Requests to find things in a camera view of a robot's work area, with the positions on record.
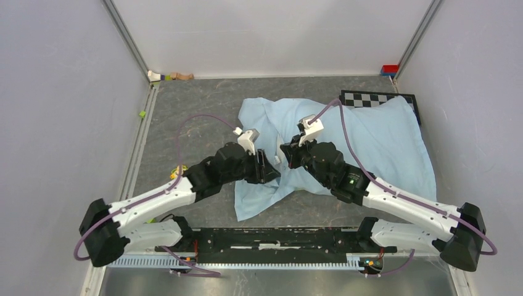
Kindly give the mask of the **light blue pillowcase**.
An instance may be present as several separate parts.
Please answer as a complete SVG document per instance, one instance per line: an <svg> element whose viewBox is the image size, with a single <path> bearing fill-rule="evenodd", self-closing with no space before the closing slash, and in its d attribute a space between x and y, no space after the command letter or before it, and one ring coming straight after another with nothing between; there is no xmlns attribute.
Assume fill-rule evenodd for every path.
<svg viewBox="0 0 523 296"><path fill-rule="evenodd" d="M260 135L255 147L264 149L268 160L281 177L267 184L238 181L234 189L234 209L238 221L250 219L294 191L329 195L303 168L290 169L279 151L299 133L298 122L308 115L319 115L324 129L319 142L332 142L344 160L364 168L384 181L434 201L437 185L434 170L412 108L404 98L395 97L378 107L327 109L309 99L248 98L238 117L243 127Z"/></svg>

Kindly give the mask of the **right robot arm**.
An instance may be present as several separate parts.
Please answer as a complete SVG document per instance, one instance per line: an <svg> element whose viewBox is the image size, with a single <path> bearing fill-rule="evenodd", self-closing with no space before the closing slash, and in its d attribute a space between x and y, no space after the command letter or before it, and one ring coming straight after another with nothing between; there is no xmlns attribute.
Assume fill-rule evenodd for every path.
<svg viewBox="0 0 523 296"><path fill-rule="evenodd" d="M367 219L356 235L357 246L371 252L376 247L395 247L438 253L455 268L477 270L486 243L486 226L480 208L472 203L457 207L425 201L421 197L364 172L344 160L331 142L299 143L299 136L280 146L289 168L303 168L338 200L380 210L401 218L392 224Z"/></svg>

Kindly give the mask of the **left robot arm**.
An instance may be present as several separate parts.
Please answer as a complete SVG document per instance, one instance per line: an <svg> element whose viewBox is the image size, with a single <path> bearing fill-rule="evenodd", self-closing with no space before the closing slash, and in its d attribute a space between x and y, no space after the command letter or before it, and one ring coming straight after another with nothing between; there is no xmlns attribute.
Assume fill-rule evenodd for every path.
<svg viewBox="0 0 523 296"><path fill-rule="evenodd" d="M120 202L106 203L103 199L91 202L81 221L81 238L73 256L78 261L89 260L94 267L103 267L138 245L174 246L187 251L194 243L192 232L173 220L159 226L149 224L149 220L211 197L225 184L236 181L266 184L280 175L263 149L251 153L240 144L229 142L215 155L190 166L162 186Z"/></svg>

